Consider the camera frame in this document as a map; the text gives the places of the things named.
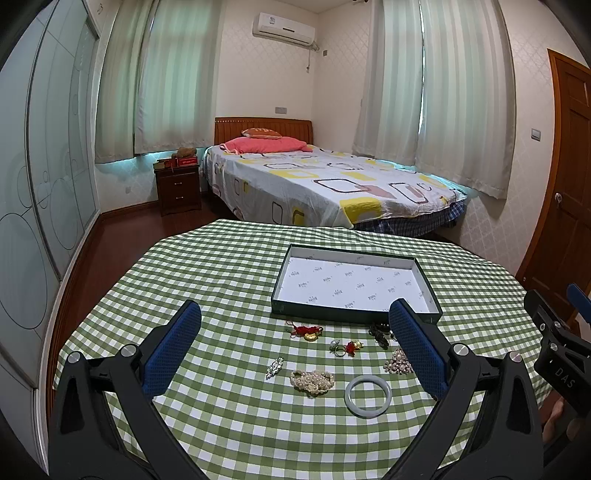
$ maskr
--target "red box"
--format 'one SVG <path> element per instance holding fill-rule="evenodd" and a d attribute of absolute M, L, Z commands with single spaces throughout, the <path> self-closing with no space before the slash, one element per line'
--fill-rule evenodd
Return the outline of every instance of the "red box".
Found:
<path fill-rule="evenodd" d="M 179 166 L 179 167 L 187 167 L 189 165 L 197 165 L 197 163 L 198 163 L 197 157 L 177 158 L 177 166 Z"/>

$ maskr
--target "ring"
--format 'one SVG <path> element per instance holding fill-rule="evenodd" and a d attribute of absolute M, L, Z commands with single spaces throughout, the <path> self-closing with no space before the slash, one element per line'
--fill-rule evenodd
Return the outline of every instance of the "ring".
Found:
<path fill-rule="evenodd" d="M 335 347 L 335 349 L 333 350 L 333 352 L 335 353 L 335 356 L 338 356 L 339 358 L 342 358 L 347 353 L 347 349 L 345 348 L 344 345 L 337 345 Z"/>
<path fill-rule="evenodd" d="M 353 400 L 351 400 L 351 390 L 353 390 L 353 387 L 362 382 L 373 383 L 381 387 L 384 393 L 386 394 L 386 403 L 384 403 L 384 405 L 382 405 L 379 409 L 364 410 L 363 408 L 359 408 L 357 405 L 355 405 L 353 403 Z M 380 416 L 388 409 L 391 401 L 392 390 L 390 389 L 390 386 L 383 378 L 376 377 L 375 375 L 360 375 L 358 377 L 355 377 L 345 388 L 345 405 L 347 405 L 347 408 L 351 411 L 351 413 L 357 415 L 358 417 L 363 417 L 365 419 L 374 419 L 375 417 Z"/>

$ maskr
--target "patterned bedsheet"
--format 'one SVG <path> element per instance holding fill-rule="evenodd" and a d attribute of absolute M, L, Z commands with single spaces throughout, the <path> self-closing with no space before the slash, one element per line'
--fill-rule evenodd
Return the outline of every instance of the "patterned bedsheet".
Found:
<path fill-rule="evenodd" d="M 381 478 L 410 444 L 434 406 L 416 376 L 382 366 L 384 352 L 359 325 L 323 323 L 315 342 L 291 338 L 284 317 L 271 314 L 271 292 L 290 244 L 317 245 L 414 256 L 441 304 L 439 328 L 451 342 L 479 355 L 519 350 L 538 402 L 549 386 L 534 371 L 540 333 L 522 308 L 525 291 L 504 268 L 452 244 L 341 228 L 299 228 L 219 220 L 154 245 L 109 291 L 60 352 L 57 385 L 67 355 L 114 355 L 166 324 L 185 299 L 203 311 L 200 333 L 157 410 L 173 435 L 212 480 Z M 313 325 L 313 321 L 295 319 Z M 355 357 L 336 358 L 332 339 L 365 344 Z M 265 380 L 278 356 L 282 371 Z M 294 369 L 327 370 L 335 386 L 312 399 L 296 391 Z M 345 406 L 346 385 L 360 374 L 385 379 L 394 399 L 371 420 Z M 362 408 L 379 407 L 381 390 L 353 391 Z M 475 395 L 446 462 L 457 459 L 478 414 Z M 119 432 L 132 452 L 141 451 L 121 407 L 108 395 Z"/>
<path fill-rule="evenodd" d="M 441 212 L 466 198 L 433 176 L 317 147 L 244 155 L 212 147 L 204 166 L 213 192 L 250 222 L 352 228 Z"/>

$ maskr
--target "pearl brooch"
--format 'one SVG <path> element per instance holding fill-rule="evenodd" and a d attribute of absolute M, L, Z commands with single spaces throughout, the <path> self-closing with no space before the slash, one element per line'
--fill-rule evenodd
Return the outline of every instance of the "pearl brooch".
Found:
<path fill-rule="evenodd" d="M 397 348 L 392 354 L 392 359 L 384 363 L 384 370 L 398 375 L 408 375 L 414 372 L 413 366 L 401 348 Z"/>
<path fill-rule="evenodd" d="M 310 395 L 316 396 L 328 392 L 335 386 L 335 376 L 328 372 L 304 372 L 294 370 L 290 375 L 291 384 L 298 390 L 307 391 Z"/>

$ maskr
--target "green checkered tablecloth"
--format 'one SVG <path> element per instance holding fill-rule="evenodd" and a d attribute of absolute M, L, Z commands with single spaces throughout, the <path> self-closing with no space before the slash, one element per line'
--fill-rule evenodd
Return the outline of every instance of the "green checkered tablecloth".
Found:
<path fill-rule="evenodd" d="M 439 328 L 477 354 L 519 350 L 540 402 L 549 386 L 533 370 L 540 334 L 522 308 L 525 291 L 502 267 L 451 244 L 340 228 L 299 228 L 219 220 L 152 247 L 92 310 L 60 353 L 114 355 L 168 322 L 185 299 L 197 301 L 203 323 L 166 395 L 154 403 L 189 455 L 212 479 L 377 479 L 394 464 L 431 412 L 434 401 L 415 375 L 386 374 L 384 352 L 355 325 L 323 324 L 316 342 L 291 338 L 284 317 L 271 316 L 271 292 L 290 244 L 416 257 L 441 303 Z M 296 323 L 313 325 L 303 319 Z M 332 339 L 359 339 L 354 358 L 335 358 Z M 283 370 L 266 381 L 278 356 Z M 333 372 L 335 386 L 308 398 L 290 384 L 294 369 Z M 360 374 L 386 379 L 394 399 L 364 420 L 343 394 Z M 378 407 L 373 385 L 354 390 L 356 404 Z M 141 455 L 114 395 L 108 395 L 128 449 Z M 475 395 L 446 462 L 457 459 L 478 414 Z"/>

